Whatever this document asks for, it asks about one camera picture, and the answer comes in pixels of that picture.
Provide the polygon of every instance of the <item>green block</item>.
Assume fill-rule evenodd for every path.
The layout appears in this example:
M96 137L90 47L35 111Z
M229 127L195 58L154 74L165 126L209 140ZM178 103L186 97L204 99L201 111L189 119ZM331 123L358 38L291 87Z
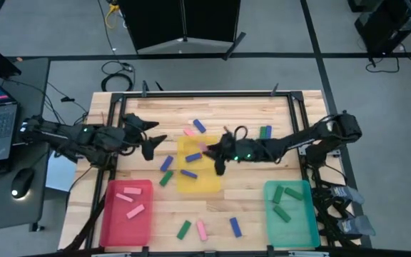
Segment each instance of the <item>green block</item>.
M276 212L286 223L290 222L291 217L280 206L275 206L274 212Z
M190 229L190 226L191 226L191 222L190 221L185 221L182 228L180 229L180 231L177 234L177 238L182 240L185 237L186 232L188 232L188 229Z
M160 185L165 186L168 183L169 179L171 179L173 174L174 172L167 171L164 177L160 180Z
M265 126L260 127L260 139L265 139Z
M292 196L292 197L298 199L299 201L302 201L304 199L304 197L301 193L298 193L298 192L292 190L291 188L286 188L285 193L289 196Z
M282 193L283 193L283 187L282 186L277 186L277 189L275 190L274 198L272 199L273 203L279 204L280 199L282 198Z

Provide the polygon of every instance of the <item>black panel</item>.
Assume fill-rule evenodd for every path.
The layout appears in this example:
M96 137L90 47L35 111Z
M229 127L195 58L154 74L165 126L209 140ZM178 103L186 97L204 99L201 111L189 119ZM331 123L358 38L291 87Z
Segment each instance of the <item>black panel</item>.
M183 37L179 0L118 0L134 48Z
M240 0L185 0L187 36L233 42Z

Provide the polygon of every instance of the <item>wooden table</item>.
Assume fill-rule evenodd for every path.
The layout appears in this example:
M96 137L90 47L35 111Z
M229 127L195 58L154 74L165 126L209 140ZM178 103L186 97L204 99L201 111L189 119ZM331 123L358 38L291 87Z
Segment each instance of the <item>wooden table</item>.
M303 91L310 125L326 116L321 91ZM89 124L107 120L111 93L95 93L88 116ZM115 117L120 109L117 104ZM300 130L299 105L295 105ZM293 132L288 101L283 97L181 97L130 99L126 113L135 113L146 121L159 121L160 125L147 131L148 136L167 134L168 138L155 150L153 161L146 162L140 150L130 156L118 157L116 179L150 179L153 182L153 230L150 251L264 251L267 247L263 187L269 180L301 180L298 152L286 153L280 164L274 163L227 163L221 178L221 191L217 193L184 194L176 190L172 178L163 188L158 182L163 177L159 171L167 155L176 155L177 138L183 128L193 127L193 120L200 119L207 134L220 136L223 126L233 130L239 125L248 127L248 137L258 138L260 126L272 125L273 138ZM328 165L341 170L340 159L329 157ZM88 168L86 161L78 164L76 178ZM59 248L72 242L90 215L91 200L96 182L96 170L89 172L75 186L69 198L66 219ZM325 181L343 183L343 177L328 168L321 168ZM237 217L243 237L236 238L229 225L229 218ZM194 223L204 221L209 239L202 242ZM101 219L95 227L93 246L98 246ZM176 238L185 220L193 223L187 236ZM141 247L107 248L106 251L141 251Z

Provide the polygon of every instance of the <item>metal frame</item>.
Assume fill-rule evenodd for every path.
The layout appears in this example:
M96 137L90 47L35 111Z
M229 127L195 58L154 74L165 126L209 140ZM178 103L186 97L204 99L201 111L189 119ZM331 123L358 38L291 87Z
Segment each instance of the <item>metal frame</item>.
M163 97L261 97L261 96L266 96L269 97L271 95L271 91L157 91L157 92L146 92L146 97L147 98L163 98ZM307 111L305 109L305 104L304 104L304 98L303 98L303 93L302 91L276 91L275 95L273 97L286 97L288 101L288 108L290 111L290 117L291 117L291 124L293 126L293 132L299 132L299 125L298 125L298 118L296 116L296 111L295 111L295 100L299 104L299 109L300 109L300 116L303 122L304 128L309 127L308 123L308 118L307 118ZM119 115L125 114L126 110L126 103L129 99L132 98L144 98L144 95L142 92L125 92L125 93L112 93L111 97L111 105L109 106L108 110L108 119L107 119L107 124L111 125L114 115L115 115L115 110L116 110L116 104L120 102L120 111ZM118 127L122 126L122 122L119 119L118 120ZM298 150L298 158L300 162L300 171L303 180L309 181L308 178L308 172L307 172L307 167L305 166L305 162L303 161L304 156L300 155L300 152ZM343 154L342 153L342 159L348 158L348 154ZM99 204L100 196L101 196L101 189L102 189L102 183L103 183L103 172L104 171L99 171L96 179L96 185L95 185L95 190L94 190L94 195L93 195L93 201L92 201L92 206L91 206L91 212L93 213ZM314 174L314 176L320 178L320 174ZM110 171L110 176L109 176L109 181L115 179L116 177L116 170ZM92 242L93 242L93 234L94 234L94 229L92 228L90 232L88 233L88 236L86 238L86 244L85 244L85 249L90 249ZM362 245L364 247L371 247L370 244L365 244L366 241L363 241ZM333 242L331 242L328 239L328 243L330 246L334 246ZM276 255L288 255L287 251L273 251L273 249L270 251L271 254L268 255L268 251L220 251L220 256L272 256L272 254ZM194 256L196 254L206 254L205 252L157 252L156 255L159 256ZM141 253L131 253L132 256L143 256L143 252Z

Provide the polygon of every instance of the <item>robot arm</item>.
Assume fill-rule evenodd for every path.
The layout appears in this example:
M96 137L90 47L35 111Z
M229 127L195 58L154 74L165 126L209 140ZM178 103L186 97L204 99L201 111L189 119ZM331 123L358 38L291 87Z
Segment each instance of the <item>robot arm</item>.
M68 126L34 116L23 122L20 131L27 143L48 142L51 148L69 160L76 163L83 156L97 168L110 168L113 156L130 155L139 146L142 146L145 160L152 160L155 147L167 136L147 138L145 131L157 126L158 122L142 121L134 114L125 115L122 119L125 126L116 128L87 124Z
M284 138L250 139L246 133L242 139L236 140L234 135L226 130L219 143L208 146L203 153L215 160L215 171L221 176L225 172L225 161L250 161L280 163L281 158L291 149L310 144L306 148L308 163L321 166L326 155L344 143L357 141L362 132L353 115L338 114L326 116L315 125Z

